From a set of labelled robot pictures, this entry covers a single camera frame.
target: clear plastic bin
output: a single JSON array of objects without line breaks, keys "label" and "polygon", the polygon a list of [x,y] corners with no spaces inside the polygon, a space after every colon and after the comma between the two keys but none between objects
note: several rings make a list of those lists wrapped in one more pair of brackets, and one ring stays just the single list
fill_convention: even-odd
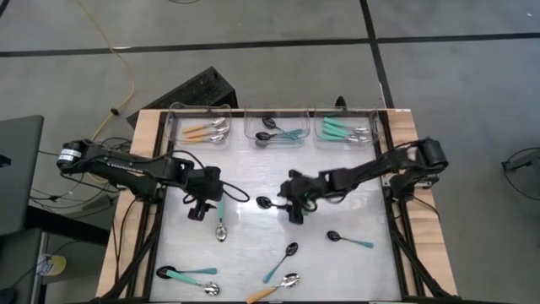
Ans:
[{"label": "clear plastic bin", "polygon": [[315,146],[318,149],[365,149],[380,138],[377,110],[319,108],[314,113]]},{"label": "clear plastic bin", "polygon": [[231,131],[229,105],[186,106],[176,102],[165,121],[165,137],[183,149],[227,149]]},{"label": "clear plastic bin", "polygon": [[252,148],[299,148],[304,145],[310,131],[307,109],[276,111],[247,107],[244,114],[244,134]]}]

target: concrete floor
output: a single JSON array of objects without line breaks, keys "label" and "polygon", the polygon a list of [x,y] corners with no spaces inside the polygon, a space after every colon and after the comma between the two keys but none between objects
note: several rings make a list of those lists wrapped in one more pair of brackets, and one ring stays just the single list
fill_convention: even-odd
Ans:
[{"label": "concrete floor", "polygon": [[[366,38],[358,1],[86,1],[114,46]],[[540,3],[529,1],[369,1],[378,37],[540,32]],[[71,0],[11,1],[0,17],[0,52],[103,48]],[[505,182],[500,162],[537,146],[540,40],[380,45],[396,107],[412,108],[420,136],[441,141],[451,166],[434,188],[459,294],[467,299],[536,303],[540,298],[540,204]],[[368,45],[295,46],[127,54],[136,111],[209,66],[236,88],[240,106],[380,106]],[[41,149],[86,138],[129,89],[112,55],[0,58],[0,119],[41,114]],[[121,118],[103,138],[131,136]],[[69,182],[41,156],[35,187],[59,193]],[[540,190],[520,180],[528,193]],[[73,195],[94,191],[83,187]],[[89,219],[102,225],[111,214]],[[102,249],[77,249],[70,263],[90,263],[77,279],[50,285],[47,302],[85,301],[95,292]],[[77,293],[65,290],[77,289]]]}]

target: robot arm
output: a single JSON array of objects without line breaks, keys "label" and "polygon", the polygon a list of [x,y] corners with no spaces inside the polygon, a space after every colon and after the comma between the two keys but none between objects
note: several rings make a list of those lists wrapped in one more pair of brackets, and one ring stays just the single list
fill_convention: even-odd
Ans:
[{"label": "robot arm", "polygon": [[431,138],[417,140],[388,150],[379,159],[352,169],[334,169],[319,172],[315,178],[289,171],[290,180],[281,185],[278,196],[292,202],[289,221],[302,224],[302,210],[314,212],[319,198],[345,199],[360,183],[388,173],[403,171],[390,179],[391,193],[395,198],[412,197],[414,185],[426,178],[436,182],[436,174],[448,166],[438,141]]},{"label": "robot arm", "polygon": [[219,201],[223,195],[218,167],[193,169],[190,160],[170,155],[149,159],[109,150],[89,140],[65,143],[57,166],[62,175],[91,173],[105,178],[113,186],[123,185],[144,202],[156,203],[158,184],[178,187],[192,196],[192,201],[197,201],[188,214],[191,220],[203,220],[205,212],[213,208],[206,200]]}]

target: wooden board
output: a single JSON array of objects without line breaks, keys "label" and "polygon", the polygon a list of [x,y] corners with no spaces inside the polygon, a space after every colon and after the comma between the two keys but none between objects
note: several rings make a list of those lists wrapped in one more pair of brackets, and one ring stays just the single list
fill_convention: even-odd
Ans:
[{"label": "wooden board", "polygon": [[[414,126],[413,115],[410,110],[388,110],[388,117],[391,127],[391,135],[394,144],[400,144],[418,138],[416,127]],[[151,157],[154,151],[154,143],[159,124],[160,110],[143,110],[138,118],[138,125],[133,136],[131,152],[137,155]],[[421,190],[416,195],[424,201],[435,205],[431,191]],[[123,193],[118,201],[115,216],[115,227],[117,235],[120,233],[120,224],[128,205],[132,202],[133,196]],[[440,225],[436,215],[418,204],[409,204],[409,216],[413,229],[413,237],[417,247],[417,253],[424,266],[440,285],[451,294],[456,294],[456,286],[451,272],[450,263],[446,253],[446,247]],[[141,216],[142,205],[133,206],[124,228],[124,238],[122,242],[122,254],[120,258],[120,269],[129,264],[132,259],[135,240],[137,238],[138,225]],[[412,280],[410,266],[405,262],[405,271],[408,275],[409,293],[414,294],[414,283]],[[115,281],[115,254],[112,234],[109,245],[105,253],[105,260],[101,270],[100,282],[96,296],[105,294]],[[135,296],[143,293],[144,274],[146,271],[146,261],[141,263]]]}]

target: yellow cable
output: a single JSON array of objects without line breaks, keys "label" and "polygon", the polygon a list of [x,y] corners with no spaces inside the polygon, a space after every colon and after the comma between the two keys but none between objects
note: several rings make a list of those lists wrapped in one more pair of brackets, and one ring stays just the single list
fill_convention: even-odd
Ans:
[{"label": "yellow cable", "polygon": [[[129,91],[129,95],[126,97],[126,99],[119,105],[116,107],[116,109],[120,110],[121,108],[123,108],[133,97],[133,92],[135,91],[135,81],[133,80],[133,72],[132,72],[132,67],[129,65],[129,63],[127,63],[126,59],[124,59],[124,57],[122,57],[122,55],[118,54],[117,52],[115,52],[115,50],[113,49],[112,47],[112,44],[111,42],[109,41],[109,39],[107,38],[107,35],[105,34],[105,32],[103,31],[103,29],[101,29],[100,25],[98,24],[98,22],[95,20],[94,16],[92,16],[92,14],[90,13],[90,11],[86,8],[86,6],[84,6],[83,3],[81,3],[79,0],[75,0],[75,2],[77,2],[77,4],[79,5],[79,7],[81,7],[84,11],[84,13],[86,14],[86,16],[88,16],[88,18],[90,19],[90,21],[92,21],[92,23],[95,25],[95,28],[98,29],[98,31],[101,33],[101,36],[103,36],[103,39],[105,40],[105,43],[107,44],[107,46],[109,47],[109,50],[111,51],[111,53],[115,54],[118,58],[120,58],[120,60],[124,63],[124,65],[126,66],[126,70],[127,70],[127,77],[129,78],[130,82],[131,82],[131,89]],[[100,134],[101,130],[103,129],[103,127],[110,121],[110,119],[112,118],[112,113],[109,113],[109,115],[107,115],[107,118],[105,120],[103,120],[103,122],[100,124],[100,126],[97,128],[97,130],[95,130],[94,132],[94,135],[92,135],[92,138],[91,140],[95,140],[95,138],[98,137],[98,135]],[[99,179],[91,174],[88,174],[88,176],[94,180],[94,182],[98,182],[98,183],[107,183],[108,181],[107,180],[104,180],[104,179]]]}]

